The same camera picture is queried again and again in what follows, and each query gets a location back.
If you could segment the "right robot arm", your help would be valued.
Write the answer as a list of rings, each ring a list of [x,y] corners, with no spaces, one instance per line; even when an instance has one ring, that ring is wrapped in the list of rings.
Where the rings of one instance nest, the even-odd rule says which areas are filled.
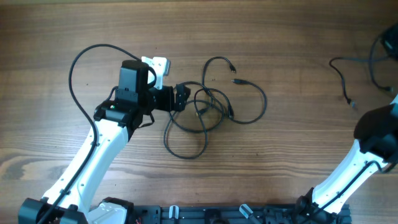
[[[397,165],[397,100],[368,111],[354,129],[354,143],[338,167],[321,184],[301,196],[293,223],[341,223],[345,202],[375,172]]]

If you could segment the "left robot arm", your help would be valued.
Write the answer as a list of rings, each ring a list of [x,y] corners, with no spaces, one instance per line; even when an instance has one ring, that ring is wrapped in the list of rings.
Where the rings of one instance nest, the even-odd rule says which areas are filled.
[[[56,183],[40,200],[25,199],[19,223],[137,223],[134,204],[108,197],[91,203],[114,158],[154,110],[182,111],[190,89],[165,86],[170,61],[164,57],[125,60],[119,83],[96,109],[83,145]]]

